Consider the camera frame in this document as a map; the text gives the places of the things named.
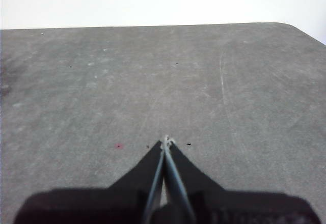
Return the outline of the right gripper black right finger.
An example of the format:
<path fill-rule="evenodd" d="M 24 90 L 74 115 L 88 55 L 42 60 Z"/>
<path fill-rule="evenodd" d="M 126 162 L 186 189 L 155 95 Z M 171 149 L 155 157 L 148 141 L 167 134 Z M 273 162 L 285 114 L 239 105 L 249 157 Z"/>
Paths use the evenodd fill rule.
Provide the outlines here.
<path fill-rule="evenodd" d="M 280 192 L 227 190 L 201 172 L 171 139 L 160 143 L 168 202 L 152 223 L 319 223 L 305 199 Z"/>

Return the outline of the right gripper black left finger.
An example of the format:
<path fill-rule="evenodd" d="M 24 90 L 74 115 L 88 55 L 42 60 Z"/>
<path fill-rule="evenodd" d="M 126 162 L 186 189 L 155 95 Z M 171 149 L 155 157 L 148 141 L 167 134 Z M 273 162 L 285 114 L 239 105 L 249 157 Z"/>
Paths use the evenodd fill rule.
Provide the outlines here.
<path fill-rule="evenodd" d="M 157 168 L 161 142 L 105 188 L 57 188 L 31 195 L 15 223 L 141 223 Z"/>

